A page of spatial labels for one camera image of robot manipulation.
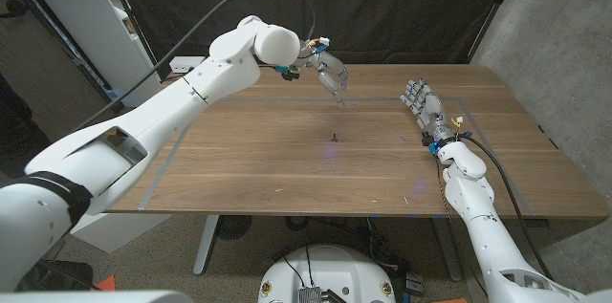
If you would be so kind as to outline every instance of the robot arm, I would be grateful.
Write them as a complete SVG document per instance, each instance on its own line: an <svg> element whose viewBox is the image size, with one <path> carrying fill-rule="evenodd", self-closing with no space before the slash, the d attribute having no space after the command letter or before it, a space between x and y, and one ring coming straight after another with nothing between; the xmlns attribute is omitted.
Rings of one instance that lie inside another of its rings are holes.
<svg viewBox="0 0 612 303"><path fill-rule="evenodd" d="M442 164L445 196L468 227L491 303L578 302L584 295L540 274L523 258L495 207L487 166L450 131L440 99L419 79L400 99L423 130L423 145Z"/></svg>
<svg viewBox="0 0 612 303"><path fill-rule="evenodd" d="M77 131L49 146L25 178L0 189L0 291L23 275L84 214L118 201L162 147L219 99L253 85L260 69L297 62L294 32L256 16L213 41L210 56L135 110Z"/></svg>

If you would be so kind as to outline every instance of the table leg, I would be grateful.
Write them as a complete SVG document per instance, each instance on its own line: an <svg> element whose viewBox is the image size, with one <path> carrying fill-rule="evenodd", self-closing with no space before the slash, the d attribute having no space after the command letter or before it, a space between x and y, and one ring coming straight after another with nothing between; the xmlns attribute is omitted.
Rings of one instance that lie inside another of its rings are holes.
<svg viewBox="0 0 612 303"><path fill-rule="evenodd" d="M442 254L444 255L444 261L447 264L448 278L453 281L461 281L463 274L459 267L459 259L457 257L457 251L450 234L450 228L448 227L448 220L444 218L434 218L431 220L433 223L433 229L438 235L438 241L440 242L440 248L442 248Z"/></svg>
<svg viewBox="0 0 612 303"><path fill-rule="evenodd" d="M204 223L202 237L200 238L200 247L198 249L198 255L196 255L195 264L193 264L193 274L195 275L204 274L208 262L208 256L210 255L210 251L212 250L214 232L217 229L218 221L219 215L208 215L207 220Z"/></svg>

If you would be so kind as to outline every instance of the black curtain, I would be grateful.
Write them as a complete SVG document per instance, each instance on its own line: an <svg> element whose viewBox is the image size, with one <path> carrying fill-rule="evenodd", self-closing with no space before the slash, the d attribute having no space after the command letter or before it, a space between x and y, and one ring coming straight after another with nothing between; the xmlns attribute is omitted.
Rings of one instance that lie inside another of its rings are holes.
<svg viewBox="0 0 612 303"><path fill-rule="evenodd" d="M221 0L128 0L156 57ZM345 63L465 63L493 0L311 0L315 36L331 39ZM181 50L208 55L218 35L249 14L306 36L311 19L301 0L234 0Z"/></svg>

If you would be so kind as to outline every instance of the concrete wall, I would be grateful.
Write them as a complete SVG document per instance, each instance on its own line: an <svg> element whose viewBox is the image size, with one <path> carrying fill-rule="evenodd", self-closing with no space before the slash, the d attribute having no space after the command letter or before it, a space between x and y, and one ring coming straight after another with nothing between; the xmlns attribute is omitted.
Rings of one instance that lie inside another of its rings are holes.
<svg viewBox="0 0 612 303"><path fill-rule="evenodd" d="M612 0L506 0L472 63L495 71L612 206ZM612 288L612 219L534 234L560 284Z"/></svg>

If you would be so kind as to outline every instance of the wooden table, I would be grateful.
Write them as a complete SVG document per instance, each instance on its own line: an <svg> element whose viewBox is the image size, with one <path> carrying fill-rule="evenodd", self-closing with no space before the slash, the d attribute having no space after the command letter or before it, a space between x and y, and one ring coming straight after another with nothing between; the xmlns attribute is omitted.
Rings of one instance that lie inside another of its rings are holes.
<svg viewBox="0 0 612 303"><path fill-rule="evenodd" d="M264 69L164 148L109 212L436 217L446 215L434 158L398 96L423 77L462 130L491 148L532 218L602 219L603 199L495 77L474 65L352 65L341 110L305 71ZM338 142L332 142L333 134ZM486 156L469 147L481 158ZM515 217L488 159L502 217Z"/></svg>

